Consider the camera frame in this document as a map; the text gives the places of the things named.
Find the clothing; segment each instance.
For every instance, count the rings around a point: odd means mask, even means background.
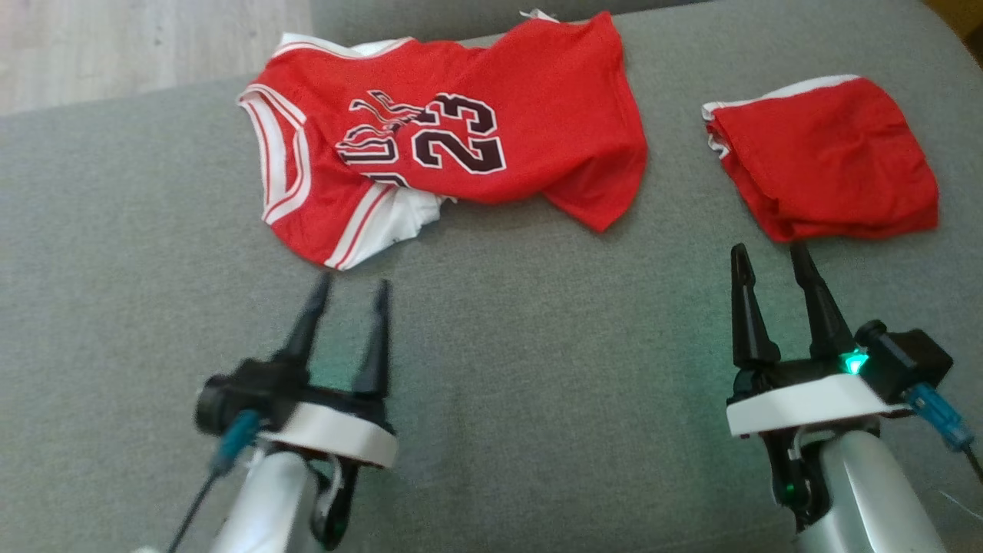
[[[703,105],[710,147],[778,242],[938,225],[935,175],[900,108],[854,75]]]
[[[263,220],[337,269],[415,236],[446,198],[543,193],[603,231],[648,151],[608,14],[539,16],[490,48],[288,34],[240,105],[260,139]]]

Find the red basketball jersey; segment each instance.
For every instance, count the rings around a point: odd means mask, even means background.
[[[448,197],[542,192],[602,231],[647,155],[608,14],[534,19],[491,48],[286,35],[240,104],[260,137],[263,220],[337,269],[415,236]]]

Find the gray fabric surface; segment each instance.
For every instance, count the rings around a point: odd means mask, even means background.
[[[539,8],[563,21],[579,21],[608,10],[637,10],[706,0],[311,0],[314,34],[340,44],[413,36],[459,40],[505,32],[522,22],[519,12]]]
[[[900,104],[942,222],[813,254],[854,326],[925,329],[983,431],[983,73],[925,7],[732,0],[617,18],[651,146],[630,213],[595,235],[542,201],[452,205],[341,276],[314,362],[344,385],[394,282],[391,417],[345,551],[782,551],[765,452],[731,439],[728,250],[745,241],[773,338],[807,352],[801,292],[706,147],[699,106],[857,73]],[[197,387],[279,345],[315,280],[260,222],[245,79],[0,120],[0,551],[165,544],[213,442]],[[953,551],[983,509],[917,420],[885,439]],[[193,527],[205,550],[238,480]]]

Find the light wood floor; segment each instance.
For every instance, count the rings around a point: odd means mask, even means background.
[[[257,72],[310,0],[0,0],[0,115]]]

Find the glowing green light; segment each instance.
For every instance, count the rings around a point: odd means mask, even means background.
[[[852,353],[847,353],[843,357],[843,366],[846,368],[846,372],[851,375],[860,374],[860,369],[863,364],[867,362],[867,354],[861,353],[860,350],[855,350]]]

